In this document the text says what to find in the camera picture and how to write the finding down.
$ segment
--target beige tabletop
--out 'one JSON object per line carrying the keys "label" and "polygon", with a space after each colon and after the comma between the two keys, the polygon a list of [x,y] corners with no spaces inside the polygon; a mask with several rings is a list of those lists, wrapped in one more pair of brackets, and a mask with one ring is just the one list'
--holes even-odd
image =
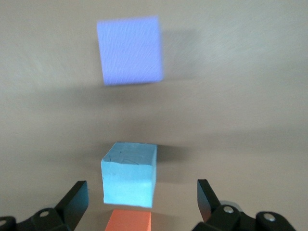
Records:
{"label": "beige tabletop", "polygon": [[[159,15],[165,79],[106,87],[98,20]],[[190,231],[197,179],[255,217],[308,214],[308,1],[0,0],[0,216],[20,222],[78,180],[77,231],[103,231],[100,161],[157,143],[154,231]]]}

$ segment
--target orange block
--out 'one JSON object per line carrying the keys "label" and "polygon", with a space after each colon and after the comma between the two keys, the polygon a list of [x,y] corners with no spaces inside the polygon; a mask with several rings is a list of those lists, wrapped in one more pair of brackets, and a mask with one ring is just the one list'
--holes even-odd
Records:
{"label": "orange block", "polygon": [[151,231],[151,212],[114,209],[105,231]]}

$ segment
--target blue cube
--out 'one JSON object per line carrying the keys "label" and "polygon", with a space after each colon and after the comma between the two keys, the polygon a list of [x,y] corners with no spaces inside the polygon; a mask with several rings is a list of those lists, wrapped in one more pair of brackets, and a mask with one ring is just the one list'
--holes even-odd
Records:
{"label": "blue cube", "polygon": [[163,79],[157,16],[97,23],[105,85],[152,83]]}
{"label": "blue cube", "polygon": [[157,145],[117,142],[102,159],[104,203],[152,208]]}

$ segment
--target cube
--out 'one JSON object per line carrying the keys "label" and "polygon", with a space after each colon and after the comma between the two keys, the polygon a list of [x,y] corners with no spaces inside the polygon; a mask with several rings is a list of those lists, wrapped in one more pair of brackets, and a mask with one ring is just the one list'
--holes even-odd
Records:
{"label": "cube", "polygon": [[100,21],[97,34],[105,85],[163,79],[158,16]]}
{"label": "cube", "polygon": [[157,145],[117,142],[102,159],[104,203],[151,208]]}
{"label": "cube", "polygon": [[105,231],[151,231],[151,212],[115,209]]}

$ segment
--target black mechanical part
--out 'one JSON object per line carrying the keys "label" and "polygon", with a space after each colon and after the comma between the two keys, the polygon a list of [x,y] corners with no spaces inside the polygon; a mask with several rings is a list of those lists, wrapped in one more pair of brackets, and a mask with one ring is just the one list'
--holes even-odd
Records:
{"label": "black mechanical part", "polygon": [[204,221],[192,231],[296,231],[280,214],[259,212],[254,219],[231,205],[221,205],[207,180],[198,180],[197,191]]}
{"label": "black mechanical part", "polygon": [[78,181],[55,208],[42,209],[20,223],[0,217],[0,231],[73,231],[88,205],[87,182]]}

